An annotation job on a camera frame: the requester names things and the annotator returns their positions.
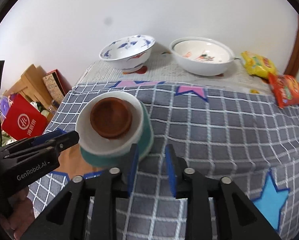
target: gray checkered cloth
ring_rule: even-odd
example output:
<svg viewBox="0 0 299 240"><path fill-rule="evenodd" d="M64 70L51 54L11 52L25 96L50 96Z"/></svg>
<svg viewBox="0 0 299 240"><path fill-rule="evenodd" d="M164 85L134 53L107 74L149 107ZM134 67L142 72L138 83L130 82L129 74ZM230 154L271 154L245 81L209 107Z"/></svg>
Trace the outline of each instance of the gray checkered cloth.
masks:
<svg viewBox="0 0 299 240"><path fill-rule="evenodd" d="M278 189L290 193L281 210L279 234L291 239L299 231L299 106L281 110L272 96L206 89L208 103L194 93L175 95L179 83L115 88L115 83L78 85L64 98L48 132L75 129L83 107L95 96L123 90L142 101L155 134L151 153L141 163L130 199L117 200L118 240L184 239L186 199L171 196L164 160L171 143L188 165L211 178L231 177L250 198L260 196L272 170ZM37 213L68 179L49 174L30 186ZM210 199L213 239L217 238Z"/></svg>

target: red snack bag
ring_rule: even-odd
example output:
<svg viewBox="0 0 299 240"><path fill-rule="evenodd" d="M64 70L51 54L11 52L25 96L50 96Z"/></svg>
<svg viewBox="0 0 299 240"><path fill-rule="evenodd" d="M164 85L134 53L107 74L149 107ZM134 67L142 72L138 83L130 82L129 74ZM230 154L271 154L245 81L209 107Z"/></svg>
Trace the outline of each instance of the red snack bag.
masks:
<svg viewBox="0 0 299 240"><path fill-rule="evenodd" d="M299 83L294 77L269 73L268 79L279 108L299 104Z"/></svg>
<svg viewBox="0 0 299 240"><path fill-rule="evenodd" d="M17 95L2 123L2 129L16 140L20 140L42 135L46 125L46 117L25 98Z"/></svg>

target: clay flower pot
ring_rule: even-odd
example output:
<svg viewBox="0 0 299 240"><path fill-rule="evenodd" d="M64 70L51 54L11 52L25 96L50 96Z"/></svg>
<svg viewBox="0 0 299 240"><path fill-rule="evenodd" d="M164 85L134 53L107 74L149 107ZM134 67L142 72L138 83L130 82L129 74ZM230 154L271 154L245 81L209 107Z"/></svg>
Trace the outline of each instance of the clay flower pot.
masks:
<svg viewBox="0 0 299 240"><path fill-rule="evenodd" d="M91 110L91 126L102 137L117 139L131 127L132 114L128 104L114 97L98 101Z"/></svg>

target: bowl rim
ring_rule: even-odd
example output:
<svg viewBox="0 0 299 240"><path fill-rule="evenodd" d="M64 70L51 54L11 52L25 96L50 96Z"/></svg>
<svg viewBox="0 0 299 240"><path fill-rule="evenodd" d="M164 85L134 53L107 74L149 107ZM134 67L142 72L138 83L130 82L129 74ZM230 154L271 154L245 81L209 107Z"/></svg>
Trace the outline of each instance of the bowl rim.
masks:
<svg viewBox="0 0 299 240"><path fill-rule="evenodd" d="M107 44L104 48L102 48L102 50L101 50L101 51L99 52L99 54L98 54L98 57L99 57L101 60L103 60L103 61L115 61L115 60L125 59L125 58L129 58L129 57L134 57L135 55L138 55L138 54L140 54L140 53L142 53L142 52L145 52L146 50L150 49L150 48L155 44L155 42L156 42L155 38L152 37L152 36L149 36L149 35L143 35L143 34L139 34L139 35L141 35L141 36L145 36L145 37L149 37L149 38L153 39L152 44L151 44L148 48L144 48L144 50L142 50L142 51L140 51L140 52L138 52L138 53L136 53L136 54L133 54L133 55L131 55L131 56L128 56L128 57L120 57L120 58L103 58L103 57L101 57L100 54L101 54L101 53L102 53L108 46L112 45L112 43L113 43L113 41L112 41L111 43ZM123 37L123 38L119 38L119 39L117 39L117 40L123 40L123 39L127 39L127 38L134 38L135 36L139 36L139 35L126 36L126 37Z"/></svg>
<svg viewBox="0 0 299 240"><path fill-rule="evenodd" d="M211 62L208 62L208 61L206 61L206 62L200 62L200 61L192 60L192 59L189 59L189 58L185 58L185 57L183 57L182 55L180 55L179 53L177 53L174 50L174 46L176 44L178 44L178 43L183 42L183 41L209 41L211 43L214 43L214 44L217 44L217 45L221 46L223 49L225 49L229 53L230 57L232 57L232 58L230 58L230 60L228 60L226 62L221 62L221 63L211 63ZM225 44L223 44L223 43L221 43L219 41L213 40L213 39L203 38L203 37L183 37L183 38L176 39L176 40L174 40L174 41L172 41L170 43L169 49L170 49L170 51L173 54L175 54L175 55L177 55L177 56L179 56L179 57L181 57L183 59L186 59L186 60L189 60L189 61L198 62L198 63L202 63L202 64L211 64L211 65L228 64L229 62L232 62L234 60L234 57L235 57L234 52L228 46L226 46Z"/></svg>
<svg viewBox="0 0 299 240"><path fill-rule="evenodd" d="M98 101L102 100L103 98L107 98L107 97L103 97L104 95L109 95L108 97L115 97L114 95L112 96L112 94L117 94L117 93L123 93L125 94L127 97L129 98L135 98L137 100L137 105L139 105L140 109L142 110L141 113L140 113L140 122L139 122L139 125L135 131L135 133L132 135L132 137L125 143L123 143L120 147L118 148L115 148L113 150L110 150L110 151L107 151L107 152L97 152L95 153L95 151L93 149L91 149L87 143L85 143L85 141L81 141L79 140L79 145L84 149L86 150L87 152L89 152L90 154L94 154L94 155L98 155L98 156L104 156L104 157L113 157L113 156L120 156L120 154L118 154L117 152L120 152L122 150L124 150L124 148L126 148L126 146L128 144L130 144L131 141L134 141L138 136L139 136L139 133L141 134L142 133L142 130L143 130L143 126L144 126L144 111L143 111L143 108L142 108L142 105L140 103L140 101L133 95L131 95L130 93L127 93L125 91L109 91L109 92L106 92L106 93L103 93L103 94L100 94L96 97L94 97L91 101L89 101L84 107L83 109L81 110L81 112L79 113L78 115L78 118L76 120L76 124L75 124L75 131L79 133L79 129L77 128L77 124L79 123L79 120L82 118L82 113L84 112L84 108L87 107L89 104L96 104Z"/></svg>

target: yellow snack bag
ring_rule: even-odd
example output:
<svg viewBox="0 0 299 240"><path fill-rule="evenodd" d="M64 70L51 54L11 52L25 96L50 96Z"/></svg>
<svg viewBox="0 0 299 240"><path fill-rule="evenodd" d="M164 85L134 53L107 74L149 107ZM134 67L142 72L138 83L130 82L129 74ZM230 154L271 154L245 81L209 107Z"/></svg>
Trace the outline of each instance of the yellow snack bag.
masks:
<svg viewBox="0 0 299 240"><path fill-rule="evenodd" d="M256 75L261 78L268 79L268 74L277 74L276 67L274 63L266 57L254 54L249 51L241 53L243 59L245 60L244 67L249 75Z"/></svg>

